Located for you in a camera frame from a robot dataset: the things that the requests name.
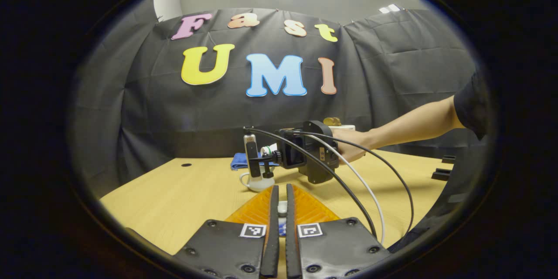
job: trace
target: wooden table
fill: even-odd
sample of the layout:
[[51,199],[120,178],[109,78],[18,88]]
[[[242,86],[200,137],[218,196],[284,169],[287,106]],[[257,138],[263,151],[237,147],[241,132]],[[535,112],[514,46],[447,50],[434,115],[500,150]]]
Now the wooden table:
[[[445,181],[431,179],[436,168],[451,169],[441,160],[375,150],[398,170],[411,190],[417,224],[432,207]],[[238,180],[247,169],[231,170],[232,158],[175,158],[143,176],[128,182],[101,198],[102,204],[124,227],[132,228],[163,251],[174,255],[207,219],[224,220],[255,192]],[[191,163],[189,167],[182,164]],[[366,180],[382,207],[385,219],[384,247],[400,239],[411,219],[405,188],[380,160],[367,154],[352,163]],[[378,239],[382,230],[378,210],[368,191],[351,172],[340,166],[336,173],[353,190],[368,210]],[[279,200],[286,200],[285,184],[303,188],[341,218],[364,215],[335,179],[311,184],[297,169],[280,167],[274,171]],[[285,238],[280,238],[279,275],[286,277]]]

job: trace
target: blue letter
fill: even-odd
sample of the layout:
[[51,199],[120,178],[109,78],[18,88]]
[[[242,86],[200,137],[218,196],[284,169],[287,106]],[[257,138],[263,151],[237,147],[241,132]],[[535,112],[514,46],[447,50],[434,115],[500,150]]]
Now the blue letter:
[[263,80],[274,95],[279,93],[283,81],[287,80],[283,94],[288,96],[304,96],[306,88],[303,86],[303,78],[300,75],[301,57],[285,56],[279,68],[275,68],[271,60],[263,53],[253,53],[246,56],[246,60],[252,64],[252,82],[246,90],[250,97],[261,97],[267,94],[263,87]]

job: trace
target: mug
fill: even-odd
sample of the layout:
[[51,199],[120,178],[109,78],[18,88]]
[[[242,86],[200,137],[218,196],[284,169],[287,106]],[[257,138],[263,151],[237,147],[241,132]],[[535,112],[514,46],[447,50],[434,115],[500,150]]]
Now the mug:
[[[261,173],[263,173],[265,170],[263,168],[263,166],[259,166]],[[269,168],[271,170],[271,172],[273,172],[273,169],[275,169],[275,167],[270,167]],[[271,177],[271,178],[262,178],[260,181],[252,181],[251,180],[251,176],[249,176],[250,173],[249,172],[245,172],[243,174],[241,174],[240,176],[240,180],[242,185],[244,185],[245,187],[249,188],[250,190],[254,191],[254,192],[261,192],[263,190],[265,190],[266,188],[268,188],[269,186],[273,186],[275,184],[275,180]],[[242,177],[243,176],[248,176],[248,182],[244,183],[242,181]]]

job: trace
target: screw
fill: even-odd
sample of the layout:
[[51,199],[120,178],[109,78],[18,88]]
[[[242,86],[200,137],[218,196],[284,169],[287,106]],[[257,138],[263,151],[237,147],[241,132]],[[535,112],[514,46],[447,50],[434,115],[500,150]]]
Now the screw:
[[193,249],[193,248],[188,247],[188,248],[184,249],[184,251],[186,251],[186,253],[188,255],[196,255],[196,250]]
[[368,249],[368,253],[374,254],[374,253],[378,252],[379,250],[380,250],[379,247],[373,246],[373,247]]
[[243,265],[241,269],[247,273],[253,273],[255,271],[255,268],[252,265]]
[[205,271],[206,273],[209,273],[210,275],[217,276],[217,273],[216,273],[215,271],[211,270],[211,269],[206,269],[206,270],[204,270],[204,271]]
[[345,276],[352,275],[353,273],[356,273],[356,272],[358,272],[358,269],[349,270],[349,271],[347,271],[347,273],[345,273]]
[[306,268],[306,271],[308,272],[318,272],[320,271],[321,267],[320,265],[310,265]]

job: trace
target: black fabric backdrop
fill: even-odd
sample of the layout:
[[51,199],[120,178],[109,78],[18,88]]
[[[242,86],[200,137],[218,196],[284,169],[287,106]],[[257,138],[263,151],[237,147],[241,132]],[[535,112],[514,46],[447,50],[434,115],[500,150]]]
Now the black fabric backdrop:
[[[260,24],[227,27],[233,15],[245,12],[257,14]],[[96,196],[175,157],[232,157],[243,151],[243,126],[272,131],[327,116],[337,116],[357,130],[381,126],[451,96],[474,71],[459,37],[430,11],[380,14],[345,26],[274,9],[188,15],[202,13],[213,17],[191,37],[172,41],[181,17],[158,23],[152,0],[145,0],[108,31],[78,70],[70,142],[76,170]],[[307,36],[287,34],[287,19],[304,24]],[[327,24],[338,41],[323,39],[315,24]],[[180,77],[183,51],[207,47],[200,67],[210,71],[217,44],[235,45],[227,73],[212,84],[185,84]],[[246,56],[251,53],[265,53],[276,67],[287,55],[302,57],[307,94],[246,96],[251,82]],[[335,62],[334,95],[320,90],[319,57]],[[257,140],[259,146],[272,143]],[[433,140],[384,149],[440,158],[478,144],[473,132],[453,130]]]

